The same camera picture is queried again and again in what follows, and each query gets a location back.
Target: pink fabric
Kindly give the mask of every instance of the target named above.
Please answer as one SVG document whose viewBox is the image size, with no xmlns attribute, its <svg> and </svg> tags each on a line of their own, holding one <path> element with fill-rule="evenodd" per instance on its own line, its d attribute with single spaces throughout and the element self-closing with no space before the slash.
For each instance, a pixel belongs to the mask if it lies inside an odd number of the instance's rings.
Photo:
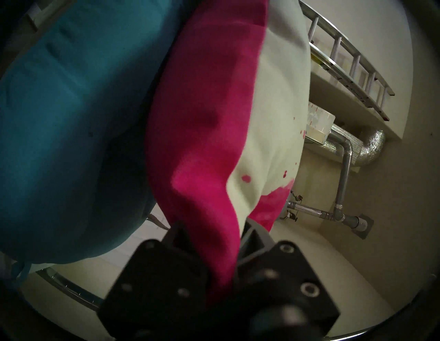
<svg viewBox="0 0 440 341">
<path fill-rule="evenodd" d="M 246 141 L 268 0 L 206 0 L 172 49 L 150 111 L 148 176 L 159 206 L 181 220 L 219 298 L 240 244 L 226 192 Z"/>
<path fill-rule="evenodd" d="M 294 181 L 292 179 L 286 187 L 279 187 L 268 195 L 262 195 L 249 218 L 270 231 L 286 203 Z"/>
</svg>

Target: shelf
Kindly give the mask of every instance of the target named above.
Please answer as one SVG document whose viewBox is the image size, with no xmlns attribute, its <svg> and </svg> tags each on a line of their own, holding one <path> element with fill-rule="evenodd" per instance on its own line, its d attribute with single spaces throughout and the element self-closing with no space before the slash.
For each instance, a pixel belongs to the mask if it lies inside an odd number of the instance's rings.
<svg viewBox="0 0 440 341">
<path fill-rule="evenodd" d="M 311 72 L 309 101 L 335 115 L 337 121 L 344 123 L 341 126 L 344 130 L 355 132 L 362 126 L 369 126 L 383 130 L 388 140 L 401 140 L 373 109 L 366 108 L 354 95 L 338 89 L 314 72 Z"/>
</svg>

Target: bolt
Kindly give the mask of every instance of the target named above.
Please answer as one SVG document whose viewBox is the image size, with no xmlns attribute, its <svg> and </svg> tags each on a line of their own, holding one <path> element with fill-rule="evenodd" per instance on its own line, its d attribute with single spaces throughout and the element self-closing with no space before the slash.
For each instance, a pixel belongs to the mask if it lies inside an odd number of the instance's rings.
<svg viewBox="0 0 440 341">
<path fill-rule="evenodd" d="M 279 249 L 285 253 L 293 253 L 295 249 L 289 244 L 281 244 Z"/>
<path fill-rule="evenodd" d="M 130 292 L 133 291 L 133 287 L 132 287 L 132 285 L 129 284 L 129 283 L 122 283 L 122 284 L 121 284 L 121 288 L 122 288 L 122 290 L 124 290 L 126 293 L 130 293 Z"/>
<path fill-rule="evenodd" d="M 153 242 L 146 242 L 146 243 L 145 243 L 145 248 L 146 248 L 146 249 L 152 249 L 152 248 L 154 248 L 154 243 L 153 243 Z"/>
<path fill-rule="evenodd" d="M 262 282 L 266 279 L 277 279 L 279 277 L 278 273 L 272 269 L 263 269 L 258 271 L 254 276 L 248 280 L 248 284 L 254 284 L 257 282 Z"/>
<path fill-rule="evenodd" d="M 189 290 L 185 288 L 180 288 L 179 290 L 177 290 L 177 294 L 183 298 L 188 298 L 190 296 Z"/>
<path fill-rule="evenodd" d="M 144 336 L 147 336 L 147 335 L 150 335 L 150 334 L 151 334 L 150 330 L 148 330 L 148 329 L 140 329 L 140 330 L 138 330 L 136 332 L 135 338 L 136 337 L 144 337 Z"/>
<path fill-rule="evenodd" d="M 301 292 L 307 297 L 318 297 L 319 288 L 316 284 L 310 282 L 304 282 L 301 284 Z"/>
</svg>

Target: flexible duct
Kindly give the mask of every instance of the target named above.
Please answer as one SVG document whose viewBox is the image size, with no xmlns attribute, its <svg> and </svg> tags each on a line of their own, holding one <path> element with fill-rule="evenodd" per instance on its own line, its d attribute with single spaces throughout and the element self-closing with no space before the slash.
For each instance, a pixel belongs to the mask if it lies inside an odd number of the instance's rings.
<svg viewBox="0 0 440 341">
<path fill-rule="evenodd" d="M 331 129 L 339 134 L 343 135 L 353 145 L 353 156 L 352 165 L 353 166 L 365 166 L 370 164 L 373 160 L 378 158 L 380 152 L 382 151 L 383 145 L 385 143 L 385 134 L 382 130 L 377 130 L 374 128 L 364 127 L 360 134 L 360 139 L 350 134 L 348 131 L 338 127 L 337 125 L 332 125 Z M 341 145 L 334 143 L 327 139 L 326 143 L 321 146 L 317 143 L 313 145 L 307 145 L 310 149 L 319 152 L 318 150 L 323 150 L 330 152 L 331 154 L 342 158 L 344 154 L 344 149 Z"/>
<path fill-rule="evenodd" d="M 385 144 L 383 130 L 365 127 L 362 129 L 360 139 L 363 141 L 362 149 L 356 159 L 355 166 L 365 166 L 379 157 Z"/>
</svg>

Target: ladder rail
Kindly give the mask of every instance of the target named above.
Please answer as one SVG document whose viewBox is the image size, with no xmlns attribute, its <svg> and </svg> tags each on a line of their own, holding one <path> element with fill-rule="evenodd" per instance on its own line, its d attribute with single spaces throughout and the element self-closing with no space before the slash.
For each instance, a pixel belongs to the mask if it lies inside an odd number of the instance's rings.
<svg viewBox="0 0 440 341">
<path fill-rule="evenodd" d="M 340 81 L 345 87 L 349 88 L 351 92 L 359 99 L 367 108 L 374 108 L 377 113 L 384 119 L 384 121 L 389 121 L 388 116 L 383 112 L 383 103 L 385 102 L 385 96 L 394 96 L 395 93 L 385 81 L 383 76 L 378 72 L 376 68 L 368 61 L 368 59 L 348 40 L 348 38 L 337 29 L 330 21 L 325 17 L 311 8 L 309 5 L 305 4 L 301 0 L 299 1 L 301 10 L 303 14 L 312 20 L 311 28 L 308 32 L 308 37 L 310 41 L 311 53 L 317 57 L 321 62 L 321 66 L 327 70 L 332 76 L 334 76 L 338 81 Z M 316 26 L 323 29 L 328 35 L 330 35 L 335 43 L 332 49 L 331 57 L 320 51 L 315 45 L 312 44 L 313 34 L 315 33 Z M 353 56 L 353 64 L 350 69 L 349 75 L 335 62 L 337 51 L 339 46 L 342 46 L 351 56 Z M 356 70 L 359 65 L 361 65 L 368 73 L 369 81 L 364 89 L 363 87 L 356 84 L 354 81 L 354 76 L 356 75 Z M 370 89 L 372 84 L 378 81 L 383 87 L 383 96 L 381 98 L 381 103 L 379 101 L 374 101 L 370 98 Z"/>
</svg>

